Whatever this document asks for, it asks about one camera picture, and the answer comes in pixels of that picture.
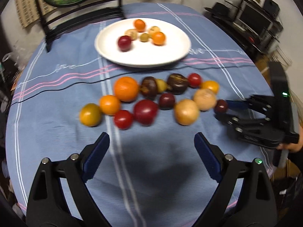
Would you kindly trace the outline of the person's right hand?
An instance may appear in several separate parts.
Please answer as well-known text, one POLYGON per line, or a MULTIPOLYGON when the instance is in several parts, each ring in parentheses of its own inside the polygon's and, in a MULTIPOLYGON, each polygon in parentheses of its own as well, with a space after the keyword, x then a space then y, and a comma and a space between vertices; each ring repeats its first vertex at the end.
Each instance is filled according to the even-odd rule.
POLYGON ((302 125, 299 125, 299 141, 298 143, 290 143, 290 144, 280 144, 277 149, 278 150, 288 150, 291 153, 296 153, 302 149, 303 145, 303 137, 302 137, 303 131, 302 131, 302 125))

